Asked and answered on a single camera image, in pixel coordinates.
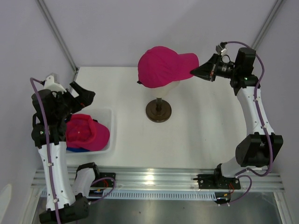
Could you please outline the magenta baseball cap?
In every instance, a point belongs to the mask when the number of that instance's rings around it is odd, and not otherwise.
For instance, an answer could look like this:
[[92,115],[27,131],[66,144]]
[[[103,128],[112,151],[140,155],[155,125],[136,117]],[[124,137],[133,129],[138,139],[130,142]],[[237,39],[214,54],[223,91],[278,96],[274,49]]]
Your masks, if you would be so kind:
[[67,147],[81,147],[96,152],[104,149],[109,142],[109,129],[90,115],[73,114],[66,125]]
[[197,67],[199,59],[196,54],[178,54],[165,46],[155,46],[147,50],[137,64],[137,83],[151,89],[163,87],[192,78],[190,72]]

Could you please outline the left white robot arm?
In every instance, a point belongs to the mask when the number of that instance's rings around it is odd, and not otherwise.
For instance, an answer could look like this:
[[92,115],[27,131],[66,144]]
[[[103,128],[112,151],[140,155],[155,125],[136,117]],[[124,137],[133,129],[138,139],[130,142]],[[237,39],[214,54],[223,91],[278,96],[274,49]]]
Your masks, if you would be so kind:
[[78,93],[73,97],[68,90],[49,87],[31,96],[35,114],[32,117],[31,137],[41,157],[47,189],[46,209],[39,215],[42,224],[67,224],[87,218],[90,187],[100,184],[101,175],[95,163],[79,166],[74,185],[70,184],[66,164],[66,123],[72,115],[89,106],[95,92],[72,82]]

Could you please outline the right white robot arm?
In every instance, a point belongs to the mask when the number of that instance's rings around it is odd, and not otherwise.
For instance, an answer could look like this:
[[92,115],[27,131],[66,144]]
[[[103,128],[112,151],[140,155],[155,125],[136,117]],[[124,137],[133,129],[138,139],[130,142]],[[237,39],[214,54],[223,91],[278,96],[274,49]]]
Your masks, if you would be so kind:
[[224,50],[224,47],[219,47],[205,64],[190,72],[211,82],[216,77],[229,79],[245,118],[247,136],[236,147],[235,156],[219,164],[213,175],[206,178],[220,189],[246,172],[267,176],[283,145],[283,137],[275,134],[267,119],[261,100],[260,79],[252,73],[254,61],[258,58],[256,51],[240,48],[234,62],[224,62]]

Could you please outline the white plastic basket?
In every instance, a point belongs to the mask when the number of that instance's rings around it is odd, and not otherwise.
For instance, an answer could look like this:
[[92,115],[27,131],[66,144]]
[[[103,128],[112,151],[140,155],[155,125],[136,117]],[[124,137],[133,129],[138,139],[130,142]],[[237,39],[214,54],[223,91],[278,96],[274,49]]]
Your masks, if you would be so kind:
[[100,124],[106,126],[110,131],[110,138],[107,146],[101,151],[96,152],[85,152],[85,153],[68,153],[72,155],[92,155],[92,154],[105,154],[112,150],[114,139],[115,139],[115,119],[112,109],[110,108],[92,108],[83,109],[81,112],[76,114],[87,114],[90,115],[94,120]]

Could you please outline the cream mannequin head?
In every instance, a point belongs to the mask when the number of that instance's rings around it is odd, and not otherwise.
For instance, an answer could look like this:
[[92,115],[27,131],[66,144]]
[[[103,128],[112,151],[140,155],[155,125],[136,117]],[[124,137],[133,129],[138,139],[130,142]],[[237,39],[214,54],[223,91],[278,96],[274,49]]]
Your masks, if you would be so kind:
[[176,88],[179,85],[179,83],[180,81],[173,81],[165,86],[157,88],[150,88],[146,86],[144,87],[147,89],[147,92],[149,92],[153,98],[164,98],[172,89]]

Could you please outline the blue baseball cap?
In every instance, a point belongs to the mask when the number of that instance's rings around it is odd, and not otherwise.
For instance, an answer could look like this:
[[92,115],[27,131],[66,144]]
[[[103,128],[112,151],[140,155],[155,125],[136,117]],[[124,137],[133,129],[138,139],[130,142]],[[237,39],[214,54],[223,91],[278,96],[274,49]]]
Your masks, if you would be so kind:
[[84,148],[81,148],[81,147],[79,147],[79,148],[75,148],[75,147],[67,147],[67,148],[66,148],[66,151],[67,151],[68,153],[85,153],[85,152],[90,152],[89,150],[84,149]]

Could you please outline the dark round mannequin stand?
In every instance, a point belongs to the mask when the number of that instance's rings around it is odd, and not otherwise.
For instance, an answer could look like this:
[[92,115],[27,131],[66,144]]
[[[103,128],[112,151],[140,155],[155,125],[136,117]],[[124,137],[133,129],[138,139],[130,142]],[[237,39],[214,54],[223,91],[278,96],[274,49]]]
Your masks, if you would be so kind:
[[155,123],[163,123],[170,118],[172,109],[167,101],[156,98],[146,105],[145,112],[149,120]]

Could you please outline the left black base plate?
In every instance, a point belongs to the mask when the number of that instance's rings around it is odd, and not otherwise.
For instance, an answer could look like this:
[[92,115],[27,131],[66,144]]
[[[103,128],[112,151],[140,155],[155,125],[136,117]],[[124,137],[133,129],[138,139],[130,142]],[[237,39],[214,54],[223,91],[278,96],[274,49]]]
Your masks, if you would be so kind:
[[92,183],[92,187],[98,188],[112,188],[115,186],[116,173],[100,172],[95,176],[95,180]]

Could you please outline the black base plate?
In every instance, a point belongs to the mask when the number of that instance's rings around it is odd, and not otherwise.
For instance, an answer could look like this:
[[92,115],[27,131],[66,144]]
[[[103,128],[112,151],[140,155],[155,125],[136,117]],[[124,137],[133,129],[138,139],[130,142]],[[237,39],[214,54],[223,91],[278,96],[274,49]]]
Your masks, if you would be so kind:
[[211,174],[198,174],[193,180],[198,182],[199,189],[241,189],[237,178],[216,176]]
[[112,188],[115,186],[116,173],[100,172],[95,176],[95,180],[92,183],[92,187],[98,188]]

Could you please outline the right aluminium frame post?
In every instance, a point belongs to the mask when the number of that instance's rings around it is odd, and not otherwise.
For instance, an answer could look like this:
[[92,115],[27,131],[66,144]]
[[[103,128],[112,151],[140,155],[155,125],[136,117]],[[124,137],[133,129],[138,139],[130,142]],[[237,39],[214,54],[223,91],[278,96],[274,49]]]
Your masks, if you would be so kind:
[[266,37],[269,29],[271,28],[273,22],[275,21],[277,15],[281,11],[285,0],[276,0],[274,1],[273,6],[271,7],[269,13],[267,14],[266,19],[262,23],[257,35],[254,38],[254,41],[251,44],[251,48],[257,50],[261,43],[263,42],[264,38]]

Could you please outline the aluminium frame post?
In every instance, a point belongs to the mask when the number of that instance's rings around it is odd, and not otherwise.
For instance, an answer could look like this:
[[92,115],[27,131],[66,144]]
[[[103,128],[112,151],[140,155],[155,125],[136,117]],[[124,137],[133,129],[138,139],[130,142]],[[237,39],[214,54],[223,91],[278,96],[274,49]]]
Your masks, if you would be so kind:
[[49,26],[50,31],[52,32],[54,38],[56,39],[56,42],[58,43],[63,55],[65,56],[69,66],[71,67],[74,74],[77,73],[78,67],[76,66],[73,57],[71,56],[69,49],[46,5],[46,2],[44,0],[35,0],[37,6],[39,7],[46,23]]
[[261,43],[263,42],[264,38],[266,37],[269,29],[271,28],[273,22],[275,21],[277,15],[281,11],[285,0],[276,0],[274,1],[273,6],[271,7],[269,13],[267,14],[266,19],[262,23],[257,35],[254,38],[254,41],[251,44],[251,48],[257,50]]

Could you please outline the left aluminium frame post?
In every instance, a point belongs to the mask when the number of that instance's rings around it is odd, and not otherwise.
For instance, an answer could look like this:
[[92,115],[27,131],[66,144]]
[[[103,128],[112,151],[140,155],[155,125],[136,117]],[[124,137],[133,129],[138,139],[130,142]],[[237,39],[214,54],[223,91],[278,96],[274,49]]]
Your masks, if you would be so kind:
[[63,55],[65,56],[69,66],[71,67],[74,74],[77,73],[78,67],[76,66],[73,57],[71,56],[69,49],[46,5],[46,2],[44,0],[35,0],[37,6],[39,7],[46,23],[49,26],[50,31],[52,32],[54,38],[56,39],[56,42],[58,43]]

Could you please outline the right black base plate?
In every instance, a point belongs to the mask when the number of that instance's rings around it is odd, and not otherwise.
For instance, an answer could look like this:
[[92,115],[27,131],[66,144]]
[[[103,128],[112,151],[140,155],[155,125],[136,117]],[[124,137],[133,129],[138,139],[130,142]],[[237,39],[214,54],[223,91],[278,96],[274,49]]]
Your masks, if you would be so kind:
[[237,178],[216,176],[211,174],[198,174],[193,180],[198,182],[199,189],[241,189]]

